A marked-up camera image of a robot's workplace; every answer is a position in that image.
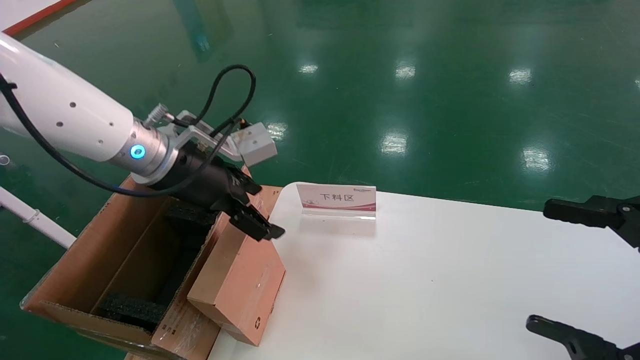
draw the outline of small cardboard box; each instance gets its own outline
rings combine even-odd
[[[263,186],[251,202],[268,218],[279,195],[280,188]],[[228,226],[187,298],[235,339],[258,346],[284,275],[271,241]]]
[[[122,187],[148,191],[127,178]],[[220,328],[187,301],[187,293],[228,224],[220,216],[193,250],[169,292],[166,311],[153,331],[104,317],[108,293],[147,299],[162,292],[180,239],[163,213],[169,197],[142,199],[114,194],[58,263],[20,304],[23,310],[63,323],[80,335],[148,359],[205,360]]]

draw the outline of green epoxy floor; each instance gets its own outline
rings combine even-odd
[[[225,65],[279,156],[263,184],[374,184],[541,210],[640,193],[640,3],[633,0],[92,1],[24,37],[132,109],[200,110]],[[208,121],[239,106],[225,80]],[[0,131],[0,185],[79,234],[109,196]],[[125,172],[74,157],[119,183]],[[19,310],[62,255],[0,212],[0,357],[119,359]]]

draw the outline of red floor line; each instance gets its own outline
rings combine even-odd
[[[11,25],[10,27],[6,28],[4,30],[4,33],[6,33],[7,35],[10,36],[14,36],[15,34],[21,32],[22,30],[30,27],[31,25],[35,24],[36,22],[66,8],[67,6],[71,5],[72,3],[74,3],[76,0],[60,0],[57,3],[50,5],[42,10],[40,10],[39,12],[36,12],[35,14],[29,16],[28,18],[19,21],[18,23]]]

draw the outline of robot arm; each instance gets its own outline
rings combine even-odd
[[[224,211],[231,224],[256,240],[277,238],[284,230],[270,224],[249,203],[261,187],[236,167],[209,156],[200,144],[214,147],[248,166],[277,154],[264,125],[255,124],[229,138],[209,136],[203,122],[189,125],[182,133],[169,124],[156,129],[160,120],[191,123],[195,117],[183,111],[174,117],[159,105],[146,121],[59,63],[0,33],[0,74],[14,88],[0,97],[0,126],[30,137],[6,91],[11,91],[31,123],[53,147],[99,162],[108,161],[132,173],[133,179],[155,190],[167,190],[189,178],[172,195],[206,211]]]

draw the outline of white tabletop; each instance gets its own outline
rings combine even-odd
[[[220,334],[212,360],[569,360],[531,314],[640,341],[640,254],[609,229],[541,213],[378,192],[375,222],[270,221],[287,275],[260,347]]]

